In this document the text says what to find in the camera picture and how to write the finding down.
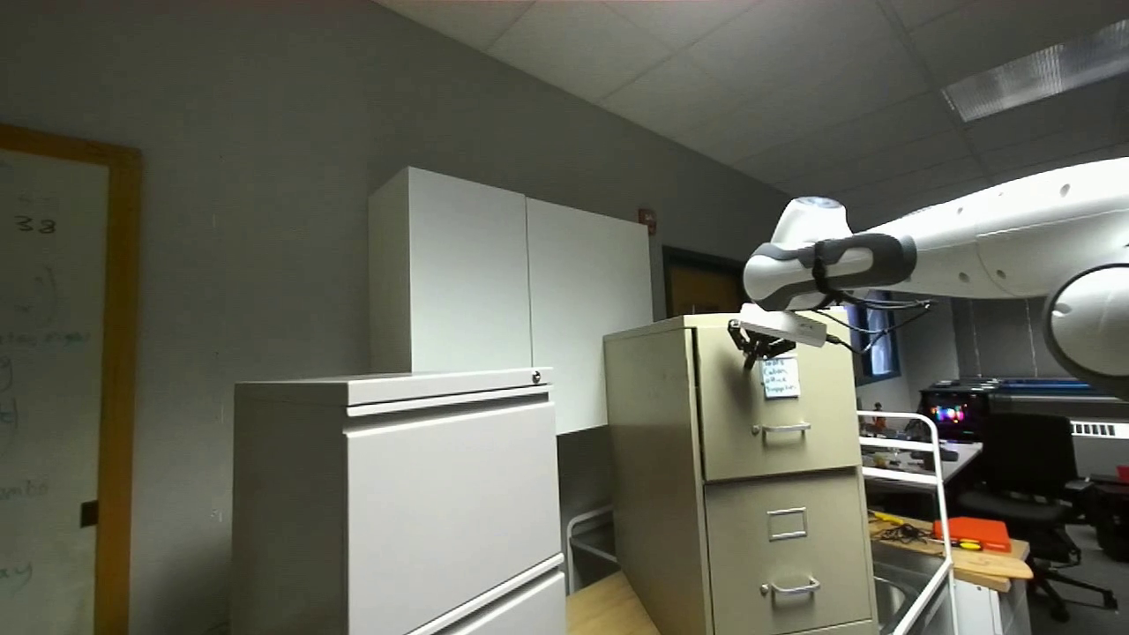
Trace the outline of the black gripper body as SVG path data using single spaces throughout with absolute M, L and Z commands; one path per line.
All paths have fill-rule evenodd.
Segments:
M 756 369 L 758 359 L 774 359 L 795 347 L 821 347 L 827 324 L 800 319 L 796 311 L 767 311 L 758 304 L 745 304 L 728 322 L 728 334 L 745 352 L 745 369 Z

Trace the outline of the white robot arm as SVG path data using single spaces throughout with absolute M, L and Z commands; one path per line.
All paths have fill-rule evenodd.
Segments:
M 1129 160 L 1005 180 L 853 229 L 832 198 L 792 198 L 740 272 L 762 338 L 827 334 L 809 311 L 865 293 L 1041 299 L 1043 347 L 1099 393 L 1129 393 Z

